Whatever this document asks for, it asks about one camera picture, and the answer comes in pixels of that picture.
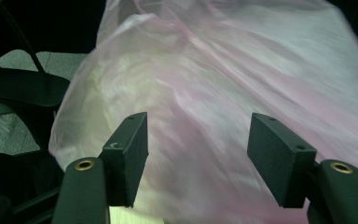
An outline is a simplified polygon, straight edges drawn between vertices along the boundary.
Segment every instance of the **chair armrest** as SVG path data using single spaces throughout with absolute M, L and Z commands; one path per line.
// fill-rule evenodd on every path
M 18 107 L 58 108 L 69 80 L 39 72 L 0 68 L 0 103 Z

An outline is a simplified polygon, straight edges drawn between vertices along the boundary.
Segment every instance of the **pink plastic bag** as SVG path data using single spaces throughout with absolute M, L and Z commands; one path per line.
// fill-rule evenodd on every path
M 65 95 L 49 150 L 62 168 L 98 156 L 147 111 L 136 211 L 180 223 L 307 223 L 280 208 L 247 158 L 253 112 L 358 167 L 358 41 L 320 0 L 107 1 L 98 45 Z

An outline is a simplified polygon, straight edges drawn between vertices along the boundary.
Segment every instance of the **translucent plastic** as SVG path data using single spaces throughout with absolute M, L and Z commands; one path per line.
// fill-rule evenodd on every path
M 107 1 L 98 45 L 74 77 L 49 150 L 62 168 L 147 111 L 134 209 L 180 223 L 308 223 L 272 198 L 246 156 L 253 112 L 358 167 L 358 40 L 320 0 Z

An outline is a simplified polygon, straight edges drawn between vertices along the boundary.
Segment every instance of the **crumpled plastic sheet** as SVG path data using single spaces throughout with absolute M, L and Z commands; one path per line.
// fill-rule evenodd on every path
M 134 210 L 180 223 L 308 223 L 282 209 L 247 158 L 253 112 L 358 167 L 358 39 L 321 0 L 107 1 L 97 48 L 52 129 L 64 169 L 97 157 L 148 112 L 150 156 Z

